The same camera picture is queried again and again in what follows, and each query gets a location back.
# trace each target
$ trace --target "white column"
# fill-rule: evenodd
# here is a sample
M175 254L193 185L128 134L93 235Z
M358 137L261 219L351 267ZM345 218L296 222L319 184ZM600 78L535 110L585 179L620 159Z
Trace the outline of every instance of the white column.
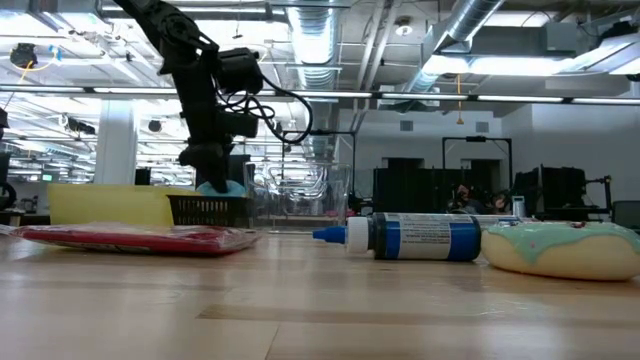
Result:
M138 119L129 100L102 100L96 184L134 184L138 148Z

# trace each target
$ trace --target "bottle label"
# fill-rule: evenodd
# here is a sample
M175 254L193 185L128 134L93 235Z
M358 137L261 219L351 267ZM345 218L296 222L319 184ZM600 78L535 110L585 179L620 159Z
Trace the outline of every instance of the bottle label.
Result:
M453 214L385 214L387 259L471 260L479 234L473 218Z

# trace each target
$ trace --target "red plastic bag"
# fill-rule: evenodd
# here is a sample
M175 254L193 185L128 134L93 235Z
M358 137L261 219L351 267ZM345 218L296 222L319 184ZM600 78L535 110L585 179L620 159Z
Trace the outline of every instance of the red plastic bag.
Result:
M120 223L23 226L9 235L58 246L127 253L225 255L253 245L252 230L215 226L154 227Z

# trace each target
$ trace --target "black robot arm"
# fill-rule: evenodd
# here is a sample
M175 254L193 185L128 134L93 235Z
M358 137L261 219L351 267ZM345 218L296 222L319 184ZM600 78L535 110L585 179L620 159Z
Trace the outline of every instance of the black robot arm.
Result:
M219 52L193 20L158 0L114 0L140 25L164 58L160 74L173 77L190 138L180 164L193 166L220 193L227 192L227 159L233 136L255 137L259 117L227 112L219 93L262 90L257 54L247 48Z

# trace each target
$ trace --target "table surface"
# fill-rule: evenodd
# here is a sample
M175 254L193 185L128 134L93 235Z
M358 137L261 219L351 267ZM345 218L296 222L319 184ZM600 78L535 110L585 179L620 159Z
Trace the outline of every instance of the table surface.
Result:
M640 282L378 262L268 236L224 258L0 239L0 359L639 359Z

